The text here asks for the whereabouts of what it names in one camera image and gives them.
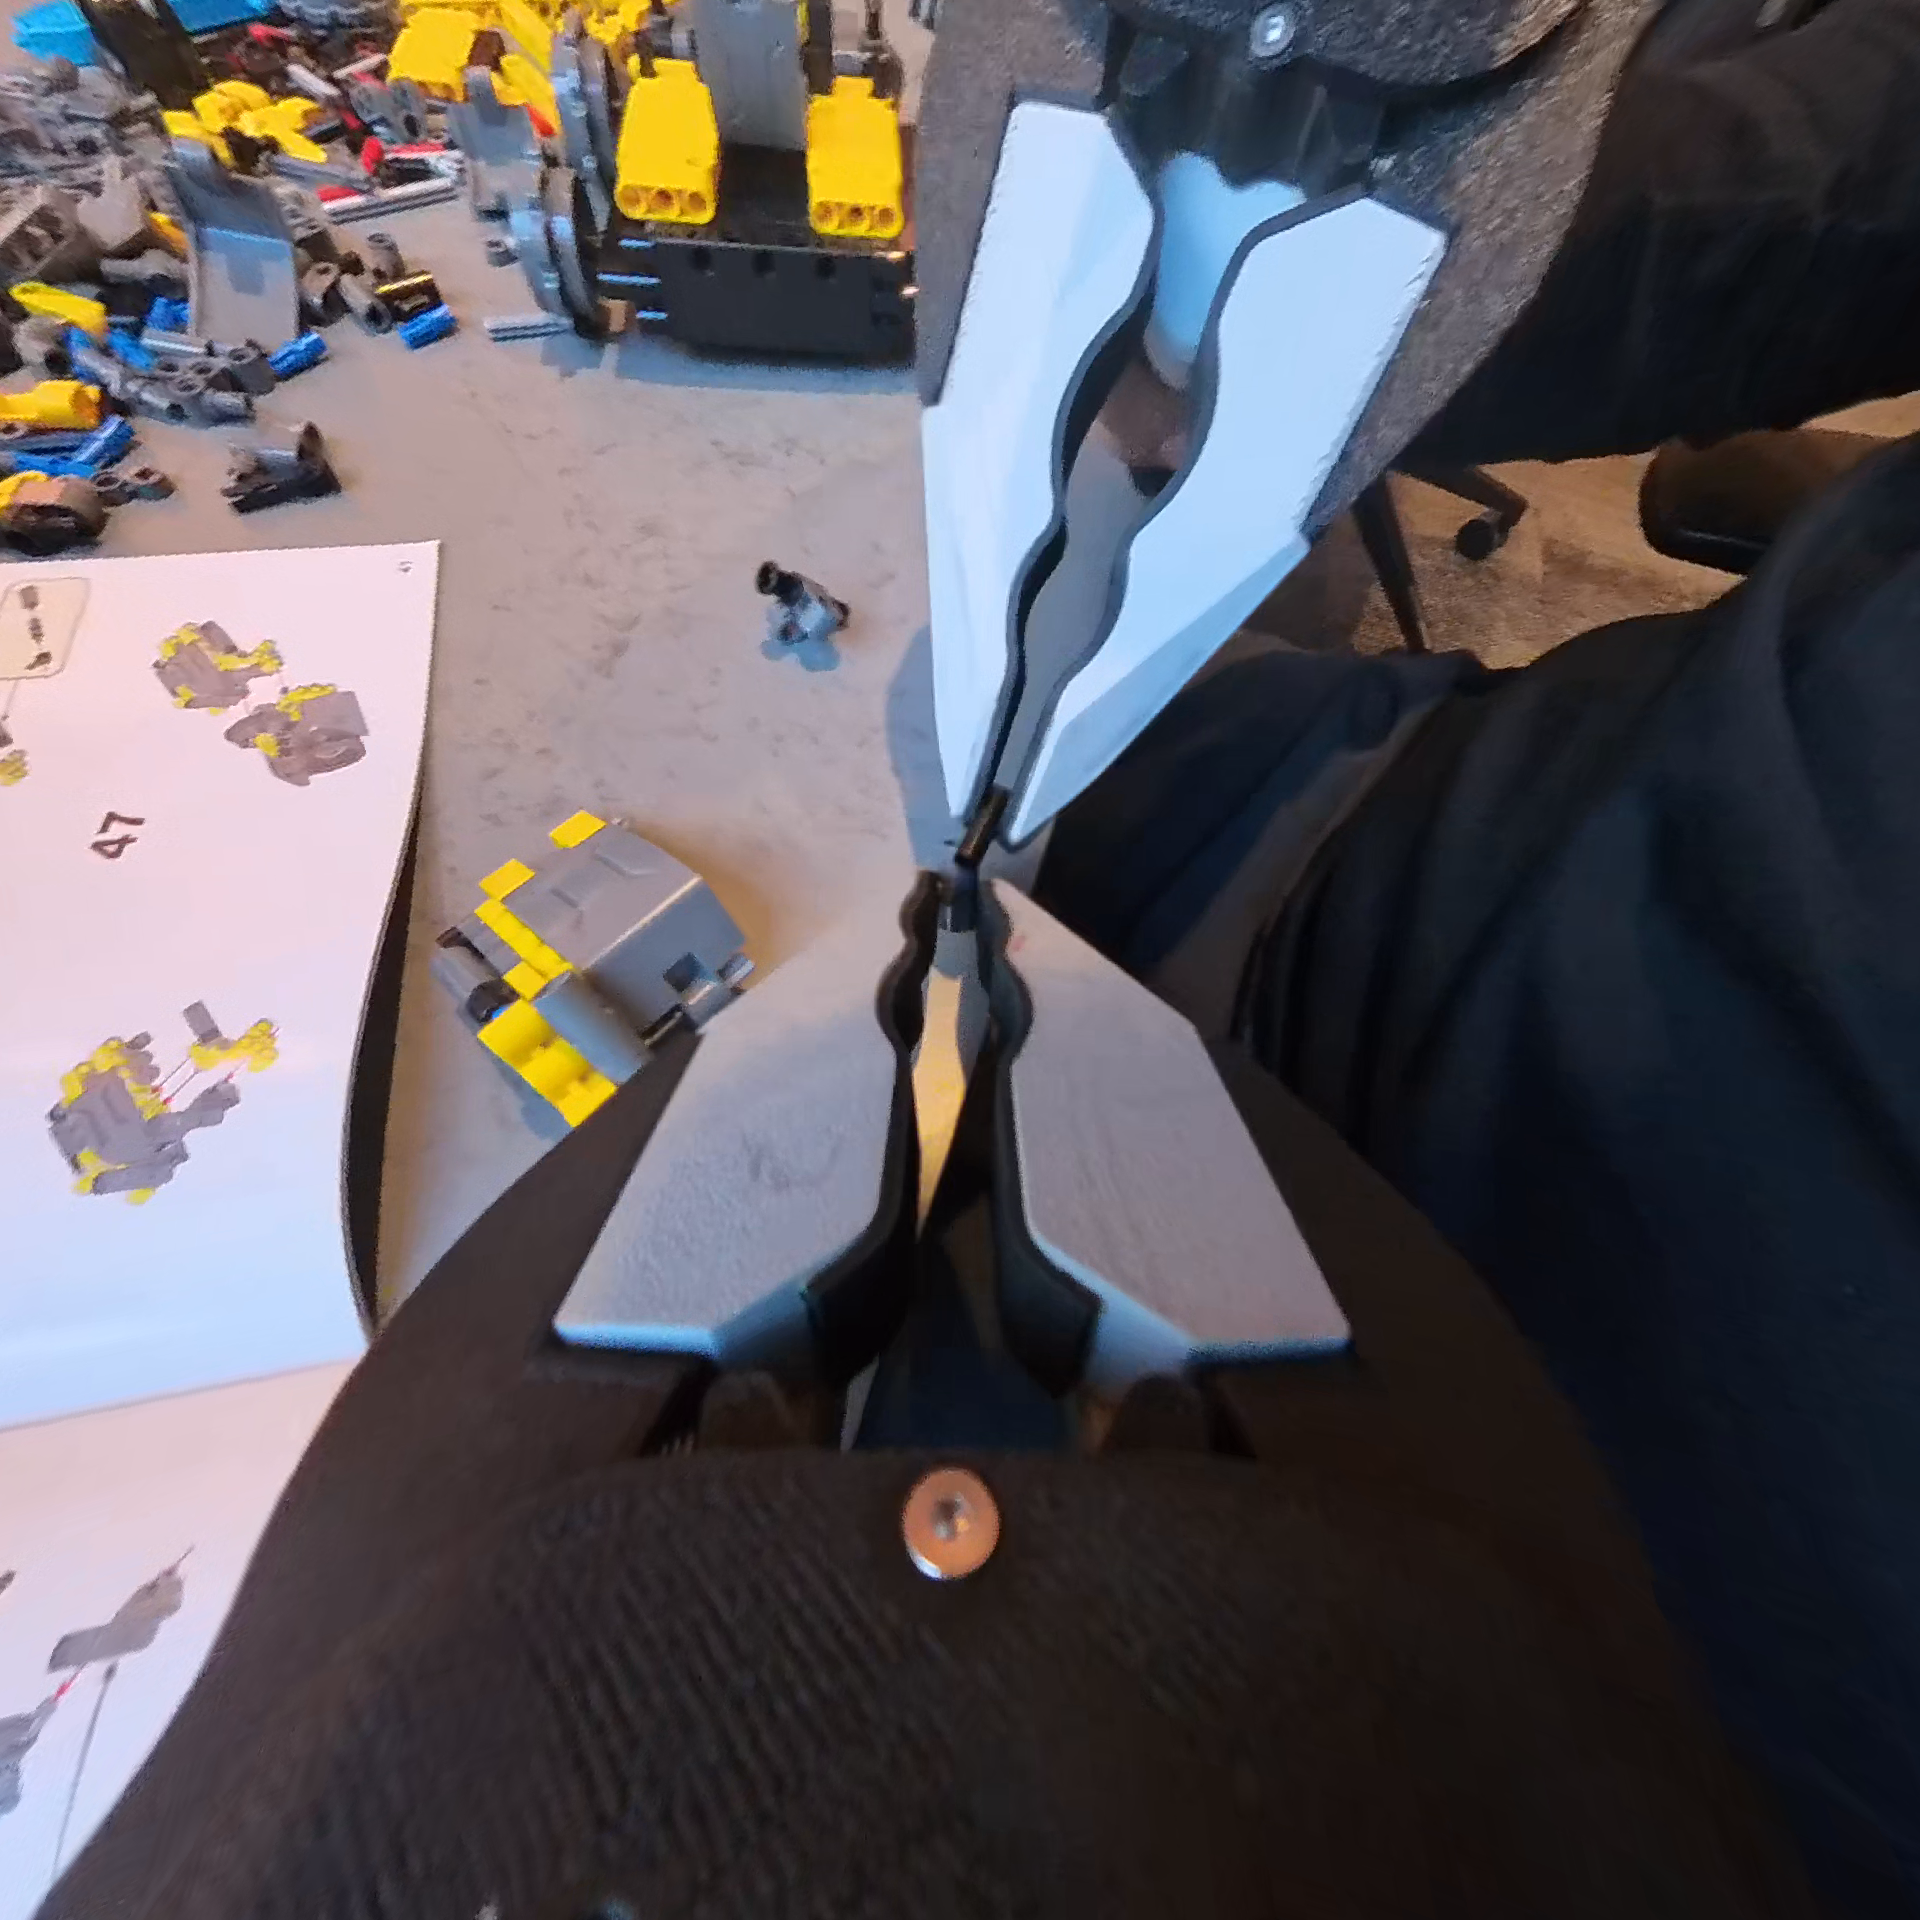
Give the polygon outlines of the grey connector with black pin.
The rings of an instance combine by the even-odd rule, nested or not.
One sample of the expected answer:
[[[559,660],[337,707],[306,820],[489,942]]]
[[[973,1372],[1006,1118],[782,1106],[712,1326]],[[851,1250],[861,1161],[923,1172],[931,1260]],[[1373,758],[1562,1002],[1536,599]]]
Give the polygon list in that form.
[[[766,637],[781,650],[825,643],[851,621],[848,602],[795,566],[758,564],[754,590],[768,602]]]

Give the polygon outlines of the white building instruction booklet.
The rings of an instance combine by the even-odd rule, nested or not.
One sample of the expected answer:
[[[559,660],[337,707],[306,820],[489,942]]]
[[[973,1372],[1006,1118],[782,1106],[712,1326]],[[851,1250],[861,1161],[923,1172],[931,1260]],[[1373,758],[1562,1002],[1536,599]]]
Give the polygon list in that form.
[[[5,1915],[151,1755],[368,1343],[347,1119],[439,577],[5,566]]]

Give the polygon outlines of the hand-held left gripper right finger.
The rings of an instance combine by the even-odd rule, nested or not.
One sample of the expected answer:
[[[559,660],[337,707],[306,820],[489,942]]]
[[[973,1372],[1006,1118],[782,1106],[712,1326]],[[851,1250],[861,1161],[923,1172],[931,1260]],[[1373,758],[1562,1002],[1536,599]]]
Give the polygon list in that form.
[[[1193,1025],[1009,881],[978,892],[999,1318],[1046,1386],[1351,1346]]]

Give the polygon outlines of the black angled connector piece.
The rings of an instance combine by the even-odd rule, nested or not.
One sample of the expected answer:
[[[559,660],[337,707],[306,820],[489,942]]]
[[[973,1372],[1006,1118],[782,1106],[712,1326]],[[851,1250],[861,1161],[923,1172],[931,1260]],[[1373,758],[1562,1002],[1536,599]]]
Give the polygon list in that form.
[[[330,444],[314,421],[230,446],[222,501],[233,514],[270,513],[343,491]]]

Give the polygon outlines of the person's dark top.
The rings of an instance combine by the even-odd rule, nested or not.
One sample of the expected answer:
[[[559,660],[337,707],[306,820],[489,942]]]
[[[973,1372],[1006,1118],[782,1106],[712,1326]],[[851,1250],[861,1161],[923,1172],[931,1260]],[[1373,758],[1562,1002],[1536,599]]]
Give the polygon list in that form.
[[[1817,1899],[1915,1915],[1915,438],[1434,707],[1246,1034],[1543,1351]]]

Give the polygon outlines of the yellow black brick vehicle model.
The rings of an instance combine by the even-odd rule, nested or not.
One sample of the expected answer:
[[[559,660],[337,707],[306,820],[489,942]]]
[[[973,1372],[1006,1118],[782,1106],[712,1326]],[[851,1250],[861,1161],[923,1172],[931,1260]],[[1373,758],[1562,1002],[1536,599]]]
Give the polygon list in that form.
[[[914,342],[894,4],[400,4],[397,108],[451,134],[530,313],[718,357]]]

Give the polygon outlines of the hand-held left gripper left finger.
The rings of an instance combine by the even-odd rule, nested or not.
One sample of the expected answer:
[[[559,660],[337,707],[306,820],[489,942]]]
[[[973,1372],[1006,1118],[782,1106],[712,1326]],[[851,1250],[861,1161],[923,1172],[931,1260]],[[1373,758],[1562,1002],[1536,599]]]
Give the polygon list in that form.
[[[699,1036],[553,1321],[581,1355],[873,1363],[906,1317],[947,885],[880,889]]]

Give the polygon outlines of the black office chair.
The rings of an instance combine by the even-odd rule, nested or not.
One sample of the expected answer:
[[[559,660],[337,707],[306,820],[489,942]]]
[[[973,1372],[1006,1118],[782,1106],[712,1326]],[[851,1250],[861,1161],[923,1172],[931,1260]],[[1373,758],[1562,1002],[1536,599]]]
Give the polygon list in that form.
[[[1663,605],[1747,577],[1787,521],[1895,433],[1840,418],[1506,470],[1415,463],[1361,498],[1358,551],[1413,653],[1527,657],[1615,590]]]

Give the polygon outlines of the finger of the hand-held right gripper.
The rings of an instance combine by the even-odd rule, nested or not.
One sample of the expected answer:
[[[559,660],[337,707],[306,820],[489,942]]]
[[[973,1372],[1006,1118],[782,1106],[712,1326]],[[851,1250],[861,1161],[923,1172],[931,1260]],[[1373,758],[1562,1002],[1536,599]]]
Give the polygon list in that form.
[[[1113,122],[1054,101],[1009,111],[984,213],[922,413],[934,723],[961,826],[1003,781],[1072,455],[1136,346],[1162,239]]]
[[[1311,202],[1232,253],[1197,357],[1185,467],[1117,557],[1088,658],[1064,679],[1001,833],[1078,801],[1311,548],[1309,521],[1450,238],[1370,194]]]

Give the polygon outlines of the person's right forearm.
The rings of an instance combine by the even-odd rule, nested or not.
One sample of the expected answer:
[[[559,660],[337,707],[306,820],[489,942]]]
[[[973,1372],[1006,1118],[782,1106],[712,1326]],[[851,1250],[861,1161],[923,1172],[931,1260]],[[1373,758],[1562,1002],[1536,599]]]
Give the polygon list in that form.
[[[1408,461],[1563,463],[1919,387],[1919,4],[1645,51],[1539,295]]]

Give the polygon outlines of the grey curved panel piece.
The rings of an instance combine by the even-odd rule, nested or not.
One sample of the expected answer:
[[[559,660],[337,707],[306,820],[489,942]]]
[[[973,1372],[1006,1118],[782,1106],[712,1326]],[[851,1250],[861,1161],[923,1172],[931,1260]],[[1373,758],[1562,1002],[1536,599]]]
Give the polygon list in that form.
[[[298,244],[270,183],[178,139],[163,164],[187,252],[191,334],[277,349],[303,331]]]

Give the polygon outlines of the grey yellow brick subassembly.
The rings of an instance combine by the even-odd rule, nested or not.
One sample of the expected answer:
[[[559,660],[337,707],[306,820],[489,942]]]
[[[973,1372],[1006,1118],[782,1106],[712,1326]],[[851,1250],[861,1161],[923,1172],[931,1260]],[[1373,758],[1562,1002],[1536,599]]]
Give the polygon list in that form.
[[[709,881],[585,810],[481,878],[433,954],[464,1031],[567,1129],[661,1045],[721,1017],[751,973],[745,935]]]

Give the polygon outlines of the pile of loose building bricks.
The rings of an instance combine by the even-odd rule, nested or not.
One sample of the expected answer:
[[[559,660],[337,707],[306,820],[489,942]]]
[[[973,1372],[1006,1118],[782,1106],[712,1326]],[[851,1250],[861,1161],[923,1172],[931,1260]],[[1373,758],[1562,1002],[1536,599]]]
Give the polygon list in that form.
[[[251,28],[205,91],[158,103],[110,68],[5,70],[5,556],[101,542],[126,505],[167,498],[154,430],[248,442],[304,418],[285,395],[326,367],[334,329],[419,351],[461,322],[382,226],[454,196],[464,163],[422,108],[397,108],[371,10]],[[295,238],[303,331],[277,349],[187,329],[187,252],[163,164],[178,139],[274,187]]]

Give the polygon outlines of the yellow blue beam assembly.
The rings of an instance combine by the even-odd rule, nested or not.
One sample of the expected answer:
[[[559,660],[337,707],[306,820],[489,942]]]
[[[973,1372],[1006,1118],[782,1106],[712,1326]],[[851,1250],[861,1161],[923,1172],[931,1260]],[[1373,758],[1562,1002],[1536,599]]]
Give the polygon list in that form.
[[[26,57],[110,68],[163,105],[185,105],[210,82],[216,55],[279,22],[274,2],[43,2],[16,13],[13,42]]]

